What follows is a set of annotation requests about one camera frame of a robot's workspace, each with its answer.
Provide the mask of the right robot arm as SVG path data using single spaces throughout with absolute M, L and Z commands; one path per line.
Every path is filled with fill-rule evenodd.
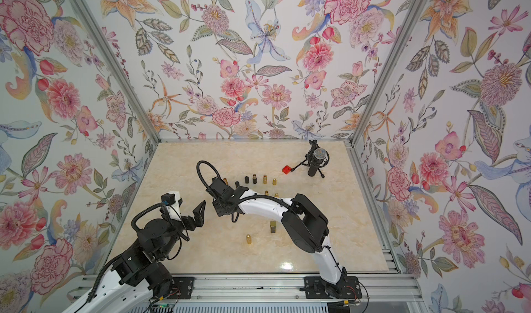
M 196 164 L 196 172 L 213 197 L 217 216 L 230 216 L 235 223 L 240 215 L 256 215 L 281 223 L 295 246 L 313 257 L 322 290 L 334 298 L 341 295 L 347 286 L 347 270 L 334 255 L 327 217 L 305 195 L 276 198 L 248 187 L 232 188 L 205 160 Z

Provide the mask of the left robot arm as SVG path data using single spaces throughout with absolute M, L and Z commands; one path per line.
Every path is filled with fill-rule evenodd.
M 181 216 L 173 194 L 149 206 L 131 221 L 136 240 L 98 272 L 92 288 L 71 304 L 67 312 L 128 312 L 141 303 L 167 299 L 190 299 L 194 278 L 173 276 L 164 266 L 174 245 L 189 240 L 189 233 L 202 227 L 206 203 L 192 216 Z

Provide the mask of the square gold black lipstick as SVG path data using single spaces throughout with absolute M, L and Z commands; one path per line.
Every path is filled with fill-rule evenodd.
M 270 232 L 275 234 L 277 232 L 277 223 L 275 221 L 270 222 Z

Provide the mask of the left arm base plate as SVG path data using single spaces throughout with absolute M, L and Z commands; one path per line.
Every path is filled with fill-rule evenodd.
M 192 298 L 194 289 L 194 277 L 175 276 L 170 286 L 161 295 L 155 295 L 159 301 L 162 300 L 188 300 Z

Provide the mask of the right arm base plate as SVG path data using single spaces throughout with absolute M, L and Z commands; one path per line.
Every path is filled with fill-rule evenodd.
M 307 299 L 337 299 L 337 300 L 354 300 L 362 299 L 362 289 L 355 276 L 341 278 L 338 284 L 332 284 L 324 281 L 319 276 L 304 277 L 304 285 L 300 288 Z

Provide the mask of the aluminium front rail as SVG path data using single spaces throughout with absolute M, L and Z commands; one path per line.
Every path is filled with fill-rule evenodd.
M 304 279 L 310 274 L 192 274 L 192 285 L 172 291 L 179 301 L 207 302 L 288 302 L 305 301 L 314 287 Z M 356 274 L 362 300 L 375 302 L 421 302 L 417 281 L 409 274 Z

